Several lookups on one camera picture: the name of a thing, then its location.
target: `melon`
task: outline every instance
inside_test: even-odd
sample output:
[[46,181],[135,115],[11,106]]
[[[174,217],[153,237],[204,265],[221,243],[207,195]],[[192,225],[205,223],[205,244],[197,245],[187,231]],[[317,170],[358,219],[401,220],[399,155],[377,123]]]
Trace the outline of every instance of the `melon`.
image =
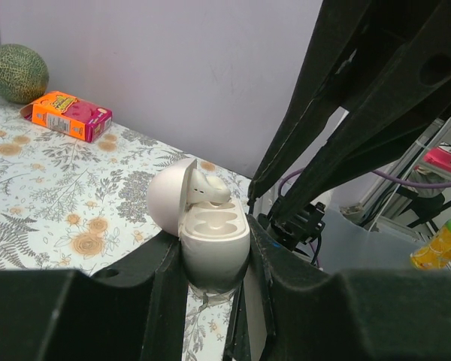
[[28,104],[45,94],[47,64],[34,50],[19,44],[0,45],[0,96]]

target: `floral tablecloth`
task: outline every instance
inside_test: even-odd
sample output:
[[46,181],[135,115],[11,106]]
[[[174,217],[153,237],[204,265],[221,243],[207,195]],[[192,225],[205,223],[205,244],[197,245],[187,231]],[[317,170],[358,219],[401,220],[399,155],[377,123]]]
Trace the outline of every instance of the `floral tablecloth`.
[[[115,123],[87,144],[22,120],[19,109],[0,99],[0,269],[91,275],[159,231],[147,214],[147,185],[188,154]],[[198,164],[245,207],[245,177]],[[222,359],[231,302],[205,307],[189,290],[183,359]]]

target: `black bracket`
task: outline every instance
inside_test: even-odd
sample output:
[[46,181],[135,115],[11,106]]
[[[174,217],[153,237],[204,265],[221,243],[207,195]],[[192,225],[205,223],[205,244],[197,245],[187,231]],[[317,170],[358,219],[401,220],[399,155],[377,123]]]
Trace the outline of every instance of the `black bracket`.
[[271,229],[278,237],[277,241],[288,250],[294,250],[298,243],[307,243],[321,234],[325,227],[322,221],[325,206],[321,202],[315,205],[310,203],[286,222],[278,223],[271,215],[274,214],[275,208],[280,207],[283,198],[283,196],[277,198],[269,212],[268,220]]

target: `snack box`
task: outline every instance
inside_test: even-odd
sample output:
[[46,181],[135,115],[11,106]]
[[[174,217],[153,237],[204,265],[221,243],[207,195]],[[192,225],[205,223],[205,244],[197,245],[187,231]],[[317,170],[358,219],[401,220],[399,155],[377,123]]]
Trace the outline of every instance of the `snack box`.
[[112,111],[62,92],[51,92],[25,106],[20,114],[32,123],[93,142],[112,123]]

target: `yellow bottle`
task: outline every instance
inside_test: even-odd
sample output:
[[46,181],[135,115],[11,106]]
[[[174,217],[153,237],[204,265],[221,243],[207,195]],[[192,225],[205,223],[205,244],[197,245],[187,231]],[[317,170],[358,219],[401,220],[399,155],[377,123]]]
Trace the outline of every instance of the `yellow bottle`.
[[411,254],[411,262],[419,269],[439,269],[451,261],[451,219],[430,242]]

